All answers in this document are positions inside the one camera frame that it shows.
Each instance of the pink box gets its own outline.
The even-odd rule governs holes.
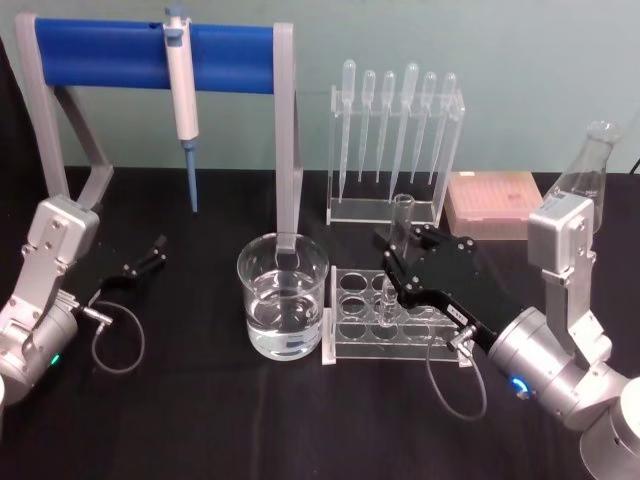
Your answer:
[[[530,172],[452,172],[444,207],[451,233],[476,240],[526,240],[542,204]]]

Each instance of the pipette rack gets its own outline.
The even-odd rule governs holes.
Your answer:
[[[413,222],[438,225],[444,205],[449,174],[458,145],[458,139],[465,115],[465,106],[462,92],[454,87],[452,93],[447,94],[441,90],[437,94],[415,93],[410,105],[407,121],[404,147],[400,163],[400,174],[394,192],[390,193],[391,170],[396,154],[398,131],[402,116],[401,92],[398,90],[400,81],[396,81],[393,100],[390,104],[390,113],[386,128],[386,139],[382,149],[382,161],[380,171],[376,172],[377,150],[380,137],[380,123],[383,111],[381,84],[382,76],[379,75],[378,85],[373,95],[369,114],[369,124],[366,137],[366,153],[364,156],[364,169],[359,179],[359,148],[362,135],[362,118],[365,104],[360,89],[363,85],[362,75],[356,77],[357,90],[351,103],[350,134],[348,138],[347,172],[344,193],[340,198],[339,174],[342,149],[342,134],[344,121],[344,103],[342,92],[334,85],[331,88],[331,124],[329,138],[329,166],[327,186],[327,225],[331,222],[353,223],[389,223],[391,219],[391,203],[389,197],[397,193],[408,193],[416,199]],[[423,85],[424,75],[420,74],[417,92]],[[455,75],[448,74],[446,79],[453,79]],[[429,108],[425,103],[431,100]],[[416,142],[419,137],[421,120],[427,117],[426,129],[421,142]],[[434,148],[437,143],[438,127],[442,131],[439,148]],[[421,143],[419,150],[419,163],[412,181],[412,164],[416,144]]]
[[[398,306],[397,322],[383,327],[378,322],[382,270],[337,269],[331,267],[331,307],[323,322],[325,365],[338,359],[422,360],[434,335],[432,361],[470,365],[446,342],[457,333],[456,325],[433,307],[405,310]]]

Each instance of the cable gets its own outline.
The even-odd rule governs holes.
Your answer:
[[[121,312],[124,312],[124,313],[128,314],[129,317],[131,317],[131,319],[136,324],[136,327],[138,327],[138,331],[140,332],[140,353],[138,354],[138,358],[136,359],[136,361],[133,362],[133,364],[131,366],[126,367],[126,368],[111,368],[111,367],[108,367],[104,363],[102,363],[102,361],[98,358],[98,353],[96,352],[96,345],[98,344],[98,338],[100,338],[100,335],[102,334],[102,331],[104,329],[104,325],[103,324],[98,327],[98,330],[96,330],[96,334],[93,337],[93,341],[91,342],[91,356],[93,357],[93,360],[96,362],[96,365],[98,365],[98,367],[100,367],[102,370],[104,370],[107,373],[111,373],[113,375],[124,375],[126,373],[132,372],[133,370],[135,370],[138,367],[138,365],[140,365],[140,362],[142,362],[142,358],[144,357],[144,351],[145,351],[145,347],[146,347],[146,339],[145,339],[145,336],[144,336],[144,329],[142,328],[142,324],[140,323],[140,320],[138,320],[138,317],[136,317],[136,315],[131,310],[129,310],[126,307],[123,307],[122,305],[120,305],[118,303],[107,302],[105,300],[98,300],[93,305],[103,305],[103,306],[106,306],[106,307],[112,307],[112,308],[115,308],[117,310],[120,310]]]
[[[427,374],[429,375],[429,380],[431,380],[431,385],[433,386],[433,390],[436,392],[438,396],[438,400],[442,403],[442,406],[454,417],[464,420],[465,422],[476,422],[485,416],[487,413],[487,389],[484,385],[484,380],[482,378],[482,373],[480,373],[480,369],[476,364],[473,355],[471,357],[467,357],[473,366],[473,369],[476,373],[476,377],[478,379],[478,385],[480,386],[480,393],[482,395],[482,407],[480,408],[480,412],[475,415],[465,415],[453,409],[451,405],[445,400],[444,395],[438,388],[438,384],[436,383],[436,379],[433,376],[433,372],[431,371],[431,346],[435,340],[435,335],[429,332],[429,342],[427,343]]]
[[[633,167],[631,167],[631,170],[629,171],[629,173],[631,175],[633,175],[634,173],[636,173],[636,169],[640,166],[640,158],[638,159],[638,161],[636,163],[633,164]]]

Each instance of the blue bar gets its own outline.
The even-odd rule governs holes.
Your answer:
[[[169,88],[161,23],[36,19],[47,85]],[[273,93],[273,29],[192,25],[197,90]]]

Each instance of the light green wall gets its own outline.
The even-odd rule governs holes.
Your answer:
[[[162,20],[169,0],[2,0],[0,35],[20,76],[13,18]],[[590,120],[627,137],[610,162],[640,155],[640,2],[637,0],[188,0],[196,23],[296,26],[303,163],[326,168],[328,91],[342,62],[381,74],[409,60],[453,71],[467,116],[454,168],[560,171]],[[168,92],[83,89],[116,166],[182,166]],[[273,168],[272,98],[203,93],[199,165]],[[61,123],[69,164],[84,157]]]

